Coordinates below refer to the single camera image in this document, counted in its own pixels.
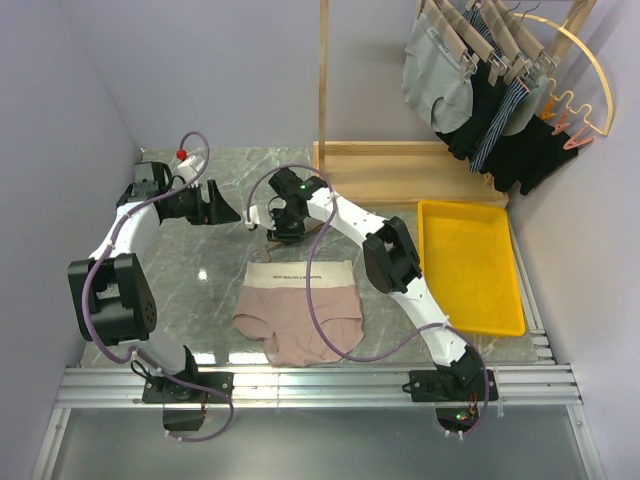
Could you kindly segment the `beige clip hanger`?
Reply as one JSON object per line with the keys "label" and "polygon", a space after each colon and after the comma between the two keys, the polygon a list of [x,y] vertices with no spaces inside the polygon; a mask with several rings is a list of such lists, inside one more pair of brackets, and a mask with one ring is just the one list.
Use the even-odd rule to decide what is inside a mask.
{"label": "beige clip hanger", "polygon": [[305,231],[302,235],[301,240],[296,240],[294,242],[284,242],[284,241],[271,241],[266,239],[257,239],[253,243],[253,251],[258,254],[259,258],[264,262],[271,261],[271,252],[277,249],[297,245],[302,241],[309,239],[314,233],[318,232],[320,226],[315,226],[307,231]]}

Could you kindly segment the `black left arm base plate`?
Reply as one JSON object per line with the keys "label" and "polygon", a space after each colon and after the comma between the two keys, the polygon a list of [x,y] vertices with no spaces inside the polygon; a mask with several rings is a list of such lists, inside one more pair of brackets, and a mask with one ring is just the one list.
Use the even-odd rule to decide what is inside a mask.
{"label": "black left arm base plate", "polygon": [[144,386],[142,402],[144,404],[225,403],[224,399],[208,391],[216,390],[231,398],[234,374],[231,372],[200,373],[196,383],[205,387],[207,391],[185,387],[166,377],[152,377]]}

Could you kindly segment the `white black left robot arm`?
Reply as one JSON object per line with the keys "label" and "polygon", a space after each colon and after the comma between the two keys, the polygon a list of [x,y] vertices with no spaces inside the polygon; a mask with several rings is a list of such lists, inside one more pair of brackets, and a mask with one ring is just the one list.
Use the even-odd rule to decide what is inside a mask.
{"label": "white black left robot arm", "polygon": [[179,150],[177,169],[162,162],[134,167],[134,181],[116,203],[107,236],[86,259],[72,262],[67,278],[82,337],[111,362],[142,359],[154,387],[169,374],[166,390],[178,401],[195,399],[202,378],[191,351],[159,331],[157,307],[140,256],[167,219],[194,226],[236,223],[239,214],[215,181],[202,185],[207,159]]}

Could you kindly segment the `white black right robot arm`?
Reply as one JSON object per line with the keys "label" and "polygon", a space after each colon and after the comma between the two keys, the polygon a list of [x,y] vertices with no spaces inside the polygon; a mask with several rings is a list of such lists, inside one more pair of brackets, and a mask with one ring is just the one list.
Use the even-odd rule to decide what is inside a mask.
{"label": "white black right robot arm", "polygon": [[375,357],[355,357],[331,343],[319,325],[313,306],[311,286],[306,286],[309,313],[314,327],[327,346],[353,362],[374,362],[387,358],[409,341],[421,337],[432,362],[441,374],[442,391],[460,400],[472,392],[476,379],[489,381],[486,364],[477,349],[454,327],[432,295],[420,268],[419,255],[405,222],[371,213],[335,191],[319,172],[306,180],[294,172],[295,165],[268,173],[268,183],[285,202],[284,212],[275,225],[302,222],[307,218],[323,223],[322,232],[332,228],[361,247],[369,283],[390,296],[405,312],[416,330],[393,347]]}

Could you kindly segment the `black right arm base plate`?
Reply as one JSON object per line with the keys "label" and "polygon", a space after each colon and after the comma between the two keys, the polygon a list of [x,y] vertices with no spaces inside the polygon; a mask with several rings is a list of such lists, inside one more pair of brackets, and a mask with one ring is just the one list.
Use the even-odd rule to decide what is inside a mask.
{"label": "black right arm base plate", "polygon": [[485,395],[484,370],[473,374],[463,384],[452,373],[444,370],[411,370],[409,380],[401,386],[414,403],[464,402],[483,400]]}

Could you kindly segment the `pink and cream underwear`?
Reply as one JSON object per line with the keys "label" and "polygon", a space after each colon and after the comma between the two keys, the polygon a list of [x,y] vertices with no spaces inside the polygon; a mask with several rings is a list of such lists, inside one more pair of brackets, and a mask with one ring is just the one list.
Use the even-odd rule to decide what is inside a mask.
{"label": "pink and cream underwear", "polygon": [[341,356],[326,345],[323,336],[344,353],[364,338],[352,262],[315,262],[311,296],[320,330],[309,313],[304,262],[249,262],[232,324],[248,339],[260,341],[274,366],[337,362]]}

